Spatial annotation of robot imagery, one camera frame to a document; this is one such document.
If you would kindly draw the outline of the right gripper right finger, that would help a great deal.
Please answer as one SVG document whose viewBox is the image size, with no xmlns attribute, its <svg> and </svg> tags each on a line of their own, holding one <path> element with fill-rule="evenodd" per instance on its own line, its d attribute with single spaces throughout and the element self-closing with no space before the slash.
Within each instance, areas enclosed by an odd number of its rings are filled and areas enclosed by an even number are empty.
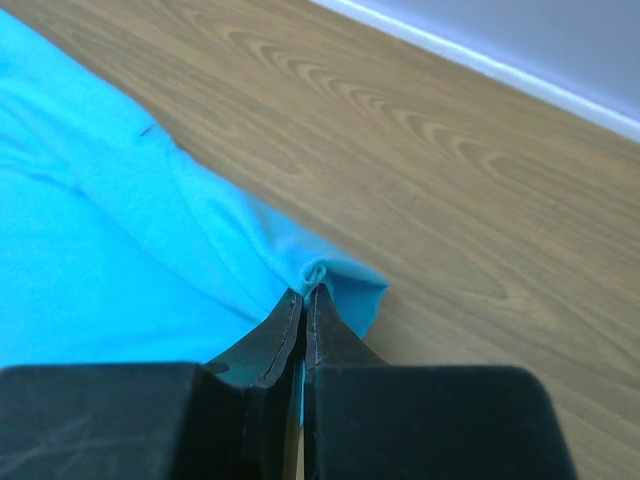
<svg viewBox="0 0 640 480">
<path fill-rule="evenodd" d="M 393 366 L 325 285 L 306 310 L 309 479 L 573 479 L 551 399 L 512 366 Z"/>
</svg>

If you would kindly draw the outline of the turquoise t shirt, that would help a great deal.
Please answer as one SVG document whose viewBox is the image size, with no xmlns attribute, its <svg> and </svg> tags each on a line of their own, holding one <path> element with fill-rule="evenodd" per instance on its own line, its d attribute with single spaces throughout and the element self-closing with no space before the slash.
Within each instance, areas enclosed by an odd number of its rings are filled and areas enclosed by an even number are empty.
<svg viewBox="0 0 640 480">
<path fill-rule="evenodd" d="M 388 286 L 2 14 L 3 366 L 207 362 L 319 284 L 360 336 Z"/>
</svg>

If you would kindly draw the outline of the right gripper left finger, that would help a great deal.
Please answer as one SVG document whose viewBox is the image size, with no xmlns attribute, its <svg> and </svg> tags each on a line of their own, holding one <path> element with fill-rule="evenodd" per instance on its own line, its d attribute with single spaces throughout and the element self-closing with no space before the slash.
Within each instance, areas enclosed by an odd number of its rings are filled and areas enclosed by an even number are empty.
<svg viewBox="0 0 640 480">
<path fill-rule="evenodd" d="M 292 479 L 303 300 L 204 363 L 1 372 L 5 479 Z"/>
</svg>

